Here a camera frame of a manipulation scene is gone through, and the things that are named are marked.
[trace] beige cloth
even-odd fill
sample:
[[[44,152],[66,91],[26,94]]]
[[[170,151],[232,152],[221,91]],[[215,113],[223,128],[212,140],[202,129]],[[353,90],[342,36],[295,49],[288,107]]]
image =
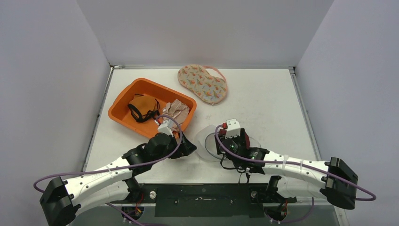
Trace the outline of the beige cloth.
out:
[[[190,108],[186,104],[183,104],[180,100],[176,99],[172,103],[167,103],[166,107],[162,111],[163,114],[172,117],[177,121],[177,123],[179,123],[179,125],[182,125],[184,120],[187,118],[189,110]],[[174,123],[172,129],[178,131],[177,126]]]

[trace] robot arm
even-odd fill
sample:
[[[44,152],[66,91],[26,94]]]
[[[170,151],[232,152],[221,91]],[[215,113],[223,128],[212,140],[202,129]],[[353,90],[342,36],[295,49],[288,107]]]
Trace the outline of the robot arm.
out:
[[[270,192],[269,195],[281,196],[284,199],[324,198],[332,205],[343,209],[355,208],[356,188],[320,172],[332,173],[357,184],[358,176],[341,159],[333,157],[330,161],[309,161],[263,148],[249,147],[248,135],[235,119],[226,121],[217,136],[221,144],[229,151],[226,152],[216,139],[218,154],[224,154],[241,170],[245,170],[246,173],[276,175],[269,181],[267,189]],[[260,161],[249,162],[243,158]]]
[[[141,185],[135,176],[152,168],[152,164],[146,164],[147,162],[166,157],[178,146],[170,125],[170,122],[164,121],[158,128],[159,133],[147,144],[129,150],[115,161],[96,170],[102,170],[101,173],[67,180],[60,177],[52,179],[40,199],[48,225],[65,226],[77,215],[95,206],[124,200],[128,195],[138,195]],[[181,145],[169,156],[170,159],[187,156],[196,150],[197,147],[184,135],[181,139]]]

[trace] wire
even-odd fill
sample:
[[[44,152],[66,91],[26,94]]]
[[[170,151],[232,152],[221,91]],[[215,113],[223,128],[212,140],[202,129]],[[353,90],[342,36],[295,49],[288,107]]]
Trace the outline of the wire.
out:
[[[228,169],[228,170],[238,170],[237,167],[234,167],[234,168],[233,168],[233,167],[230,167],[230,168],[229,168],[229,167],[223,166],[223,160],[224,160],[224,158],[225,158],[226,156],[225,156],[224,154],[222,154],[222,155],[223,155],[223,157],[222,157],[222,159],[220,160],[220,165],[222,166],[223,169],[225,169],[225,170],[227,170],[227,169]]]
[[[143,201],[143,199],[144,199],[144,193],[141,193],[141,199],[140,199],[140,201],[138,201],[138,202],[136,203],[135,211],[138,211],[138,205],[140,205],[140,203]]]
[[[239,182],[240,182],[240,180],[241,180],[242,174],[243,174],[243,173],[239,173],[238,184],[239,184]]]
[[[208,148],[207,148],[207,139],[208,139],[209,136],[211,136],[211,135],[213,135],[213,134],[215,134],[215,133],[214,133],[214,132],[213,132],[213,133],[210,133],[210,134],[208,134],[208,136],[205,138],[205,141],[204,141],[204,148],[205,148],[205,150],[206,150],[211,156],[213,156],[214,158],[217,158],[217,159],[221,160],[221,159],[222,159],[221,157],[219,157],[219,156],[217,156],[217,155],[211,153],[211,152],[208,150]]]
[[[287,208],[287,205],[288,205],[288,200],[286,200],[286,206],[284,207],[284,209],[282,211],[284,211]]]
[[[286,210],[286,214],[288,215],[288,201],[287,201],[287,203],[286,203],[285,210]]]
[[[115,168],[102,169],[102,170],[89,171],[89,172],[69,172],[69,173],[57,173],[57,174],[52,174],[52,175],[45,176],[45,177],[40,178],[40,179],[38,179],[37,181],[35,181],[35,182],[33,183],[33,188],[36,189],[37,191],[41,192],[41,193],[44,193],[44,190],[38,188],[37,184],[38,184],[40,181],[43,181],[43,180],[46,180],[46,179],[49,179],[49,178],[62,177],[62,176],[74,176],[74,175],[80,176],[80,175],[88,175],[88,174],[105,173],[105,172],[115,171],[115,170],[120,170],[120,169],[123,170],[123,169],[135,168],[135,167],[140,167],[140,166],[153,165],[153,164],[156,164],[157,162],[160,162],[160,161],[162,161],[162,160],[165,160],[165,159],[169,158],[169,157],[172,156],[172,155],[177,151],[177,149],[180,147],[180,144],[182,143],[182,140],[183,140],[183,132],[182,132],[182,130],[181,130],[181,128],[180,128],[179,123],[177,123],[176,120],[174,120],[172,117],[167,116],[167,115],[160,115],[160,116],[157,116],[157,117],[155,118],[155,120],[157,120],[157,119],[160,118],[160,117],[165,117],[165,118],[168,118],[168,119],[172,120],[172,121],[177,125],[177,128],[179,129],[179,135],[180,135],[179,142],[177,143],[176,148],[175,148],[170,154],[168,154],[167,156],[165,156],[165,157],[163,157],[163,158],[160,158],[160,159],[157,159],[157,160],[154,160],[154,161],[149,161],[149,162],[144,162],[144,163],[135,164],[135,165],[129,165],[129,166],[115,167]]]
[[[132,210],[132,211],[129,211],[129,212],[127,212],[126,214],[128,214],[129,216],[130,216],[130,214],[132,214],[132,213],[136,213],[136,209],[134,209],[134,210]]]
[[[216,127],[216,129],[215,129],[215,134],[217,134],[218,129],[221,128],[221,127],[222,127],[222,125],[219,125],[219,126]],[[238,158],[238,159],[244,160],[244,161],[257,162],[257,163],[267,163],[267,164],[284,164],[284,163],[285,163],[285,164],[296,165],[296,166],[300,166],[300,165],[301,165],[300,163],[294,162],[294,161],[282,162],[282,161],[263,161],[263,160],[256,160],[256,159],[247,159],[247,158],[241,157],[241,156],[236,155],[236,154],[234,154],[233,152],[231,152],[227,147],[225,147],[225,146],[222,144],[222,142],[221,142],[219,136],[215,136],[215,137],[216,137],[216,140],[219,142],[220,146],[221,146],[227,153],[229,153],[230,155],[232,155],[232,156],[234,156],[234,157],[236,157],[236,158]],[[344,183],[347,183],[347,184],[349,184],[349,185],[355,187],[356,189],[359,189],[359,190],[361,190],[361,191],[363,191],[363,192],[365,192],[365,193],[367,193],[367,194],[369,194],[369,195],[371,196],[371,198],[356,198],[357,201],[374,201],[374,200],[376,200],[376,198],[377,198],[376,195],[373,194],[372,192],[370,192],[370,191],[368,191],[368,190],[366,190],[366,189],[360,187],[359,185],[357,185],[357,184],[355,184],[355,183],[353,183],[353,182],[351,182],[351,181],[349,181],[349,180],[347,180],[347,179],[345,179],[345,178],[342,178],[342,177],[337,176],[337,175],[335,175],[335,174],[332,174],[332,173],[330,173],[330,172],[327,172],[327,171],[324,171],[324,170],[322,170],[322,169],[318,169],[318,168],[316,168],[316,167],[309,166],[309,165],[306,165],[306,164],[302,164],[302,167],[305,167],[305,168],[308,168],[308,169],[311,169],[311,170],[314,170],[314,171],[317,171],[317,172],[320,172],[320,173],[323,173],[323,174],[327,174],[328,176],[333,177],[333,178],[336,178],[336,179],[338,179],[338,180],[340,180],[340,181],[342,181],[342,182],[344,182]]]
[[[305,219],[313,212],[313,209],[314,209],[314,198],[312,197],[312,206],[311,206],[311,209],[310,209],[303,217],[301,217],[301,218],[298,218],[298,219],[295,219],[295,220],[278,221],[278,220],[272,219],[269,215],[267,215],[267,213],[265,213],[265,214],[266,214],[267,217],[270,218],[270,221],[271,221],[271,222],[277,222],[277,223],[279,223],[279,224],[289,224],[289,223],[296,223],[296,222],[305,220]]]
[[[112,205],[111,203],[108,202],[106,204],[111,206],[112,208],[116,209],[117,211],[119,211],[121,214],[123,214],[125,216],[125,218],[131,220],[133,224],[140,225],[140,226],[165,226],[163,224],[142,224],[142,223],[138,222],[137,220],[133,219],[133,217],[129,216],[123,210],[121,210],[121,209],[117,208],[116,206]]]

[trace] gray wall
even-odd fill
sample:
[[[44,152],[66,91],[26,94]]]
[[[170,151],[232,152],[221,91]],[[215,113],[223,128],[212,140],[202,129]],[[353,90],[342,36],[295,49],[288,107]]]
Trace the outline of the gray wall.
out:
[[[112,65],[299,63],[333,0],[78,0]]]
[[[347,211],[355,226],[399,225],[398,9],[335,0],[296,69],[322,158],[343,158],[377,195]]]
[[[32,184],[81,170],[108,73],[75,0],[0,1],[0,225],[46,224]]]

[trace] white tabletop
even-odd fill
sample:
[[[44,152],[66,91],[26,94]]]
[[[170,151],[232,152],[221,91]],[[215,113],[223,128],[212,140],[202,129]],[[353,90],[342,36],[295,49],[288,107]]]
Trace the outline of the white tabletop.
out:
[[[194,137],[208,125],[237,118],[249,136],[262,148],[289,156],[316,160],[298,97],[288,69],[222,69],[229,93],[220,104],[202,102],[177,80],[178,69],[118,69],[108,88],[86,171],[95,170],[122,156],[148,138],[112,121],[108,109],[117,95],[137,78],[147,78],[196,100],[194,117],[184,132]],[[218,162],[203,161],[196,153],[155,164],[136,177],[139,183],[237,183],[235,170],[224,170]],[[267,183],[269,176],[255,174],[251,183]]]

